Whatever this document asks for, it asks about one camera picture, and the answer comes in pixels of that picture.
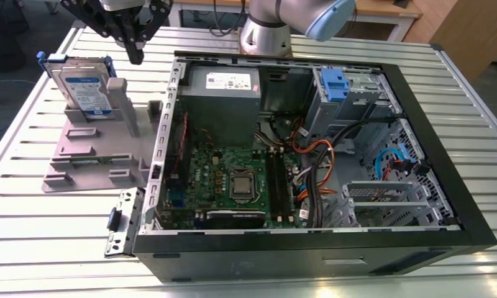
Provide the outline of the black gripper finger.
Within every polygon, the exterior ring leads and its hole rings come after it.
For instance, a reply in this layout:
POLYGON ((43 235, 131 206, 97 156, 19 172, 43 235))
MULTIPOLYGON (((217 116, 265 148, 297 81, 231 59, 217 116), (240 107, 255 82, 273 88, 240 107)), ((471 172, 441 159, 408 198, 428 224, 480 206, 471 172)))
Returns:
POLYGON ((143 63, 145 43, 152 39, 157 30, 164 25, 169 17, 172 6, 173 1, 148 1, 149 19, 139 22, 137 40, 135 43, 137 48, 136 65, 143 63))
POLYGON ((83 1, 61 1, 60 4, 103 37, 115 39, 135 64, 135 21, 127 16, 117 18, 95 11, 83 1))

